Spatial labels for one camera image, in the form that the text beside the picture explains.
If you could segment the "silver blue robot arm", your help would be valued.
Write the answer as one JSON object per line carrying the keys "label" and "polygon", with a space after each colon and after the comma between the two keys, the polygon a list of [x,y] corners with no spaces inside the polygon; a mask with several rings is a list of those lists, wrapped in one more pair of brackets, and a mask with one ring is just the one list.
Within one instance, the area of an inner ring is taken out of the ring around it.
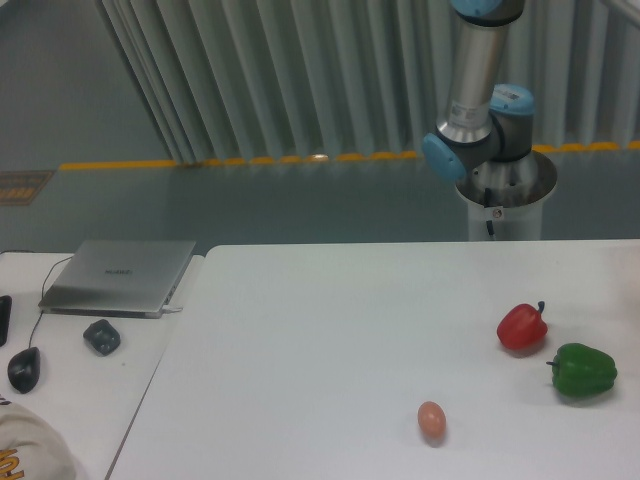
{"label": "silver blue robot arm", "polygon": [[509,162],[531,150],[532,93],[499,84],[497,74],[523,1],[452,1],[461,20],[446,106],[422,149],[442,178],[460,181],[488,161]]}

